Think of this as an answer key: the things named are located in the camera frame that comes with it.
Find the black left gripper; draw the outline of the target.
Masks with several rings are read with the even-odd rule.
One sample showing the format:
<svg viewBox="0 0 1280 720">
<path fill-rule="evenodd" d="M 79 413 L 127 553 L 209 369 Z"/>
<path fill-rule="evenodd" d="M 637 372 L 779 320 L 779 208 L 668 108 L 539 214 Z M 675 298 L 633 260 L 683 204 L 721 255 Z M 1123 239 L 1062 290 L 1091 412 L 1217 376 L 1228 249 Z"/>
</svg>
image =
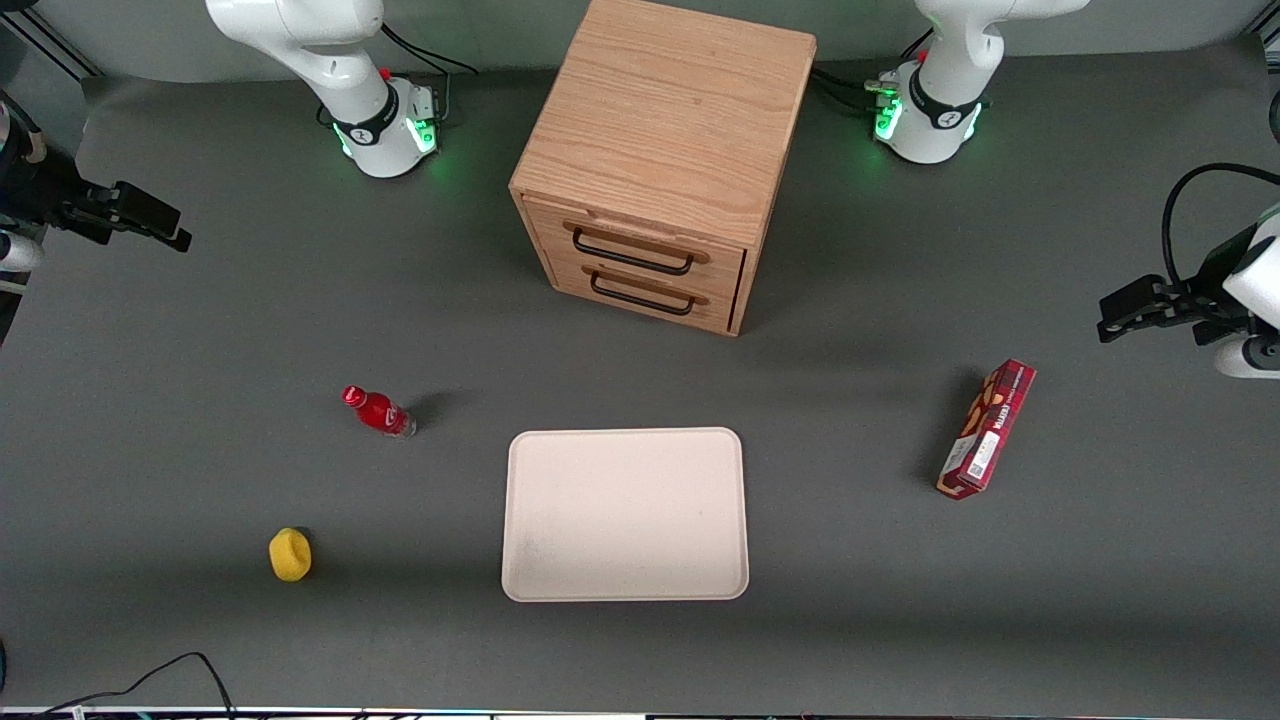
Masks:
<svg viewBox="0 0 1280 720">
<path fill-rule="evenodd" d="M 1199 319 L 1196 342 L 1207 345 L 1243 333 L 1243 347 L 1265 346 L 1265 228 L 1248 225 L 1206 255 L 1199 270 L 1178 274 L 1171 229 L 1164 227 L 1164 261 L 1181 307 L 1169 304 L 1165 278 L 1139 277 L 1100 300 L 1097 338 L 1111 343 L 1125 334 L 1169 328 Z"/>
</svg>

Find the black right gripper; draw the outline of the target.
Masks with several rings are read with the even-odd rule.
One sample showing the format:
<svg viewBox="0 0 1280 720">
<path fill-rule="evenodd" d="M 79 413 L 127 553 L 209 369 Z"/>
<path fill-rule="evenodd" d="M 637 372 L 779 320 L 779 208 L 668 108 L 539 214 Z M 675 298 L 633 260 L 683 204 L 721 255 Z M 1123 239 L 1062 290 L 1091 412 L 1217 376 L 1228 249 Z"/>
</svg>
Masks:
<svg viewBox="0 0 1280 720">
<path fill-rule="evenodd" d="M 35 164 L 3 154 L 1 213 L 15 223 L 68 231 L 95 243 L 109 242 L 115 231 L 156 240 L 177 252 L 188 252 L 192 245 L 175 208 L 128 182 L 116 182 L 110 191 L 86 181 L 74 160 L 56 149 Z"/>
</svg>

